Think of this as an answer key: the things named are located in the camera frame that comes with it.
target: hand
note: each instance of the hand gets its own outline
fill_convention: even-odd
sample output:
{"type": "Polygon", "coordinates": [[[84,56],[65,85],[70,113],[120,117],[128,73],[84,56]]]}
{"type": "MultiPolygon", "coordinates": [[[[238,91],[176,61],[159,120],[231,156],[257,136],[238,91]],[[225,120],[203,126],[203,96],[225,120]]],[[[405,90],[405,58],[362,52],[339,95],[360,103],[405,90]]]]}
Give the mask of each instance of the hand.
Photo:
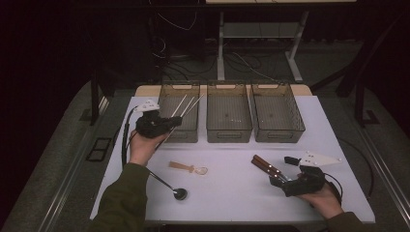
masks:
{"type": "Polygon", "coordinates": [[[344,213],[328,184],[325,184],[321,190],[315,193],[303,194],[298,197],[309,202],[325,219],[344,213]]]}
{"type": "Polygon", "coordinates": [[[130,161],[142,166],[148,164],[148,160],[154,155],[157,144],[165,140],[168,133],[160,135],[155,138],[147,138],[135,130],[131,132],[130,137],[130,161]]]}

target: transparent plastic bin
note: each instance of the transparent plastic bin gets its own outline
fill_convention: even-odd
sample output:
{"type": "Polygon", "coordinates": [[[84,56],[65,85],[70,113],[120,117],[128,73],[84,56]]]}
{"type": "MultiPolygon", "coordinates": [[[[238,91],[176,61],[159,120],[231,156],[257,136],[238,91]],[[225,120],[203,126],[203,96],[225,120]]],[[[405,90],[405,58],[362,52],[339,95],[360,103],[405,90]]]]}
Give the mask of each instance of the transparent plastic bin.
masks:
{"type": "Polygon", "coordinates": [[[250,104],[256,142],[297,143],[305,124],[290,84],[253,81],[250,104]]]}
{"type": "MultiPolygon", "coordinates": [[[[200,82],[187,81],[163,81],[161,86],[159,105],[162,118],[171,117],[178,104],[187,96],[174,116],[182,114],[184,109],[193,98],[193,104],[199,98],[200,82]]],[[[184,116],[182,125],[177,127],[166,140],[168,143],[195,143],[198,141],[198,107],[199,103],[184,116]]]]}
{"type": "Polygon", "coordinates": [[[245,81],[208,81],[207,103],[208,142],[249,142],[252,121],[245,81]]]}

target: green jacket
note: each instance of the green jacket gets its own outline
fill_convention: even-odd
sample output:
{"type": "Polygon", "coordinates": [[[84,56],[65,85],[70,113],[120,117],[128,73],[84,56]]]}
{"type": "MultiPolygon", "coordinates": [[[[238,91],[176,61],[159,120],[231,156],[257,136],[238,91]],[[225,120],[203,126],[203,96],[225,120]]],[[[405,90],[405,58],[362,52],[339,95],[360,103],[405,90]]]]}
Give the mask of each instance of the green jacket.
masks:
{"type": "MultiPolygon", "coordinates": [[[[146,167],[126,164],[120,178],[103,193],[99,212],[88,231],[143,231],[149,175],[146,167]]],[[[351,212],[333,217],[327,223],[332,232],[372,231],[351,212]]]]}

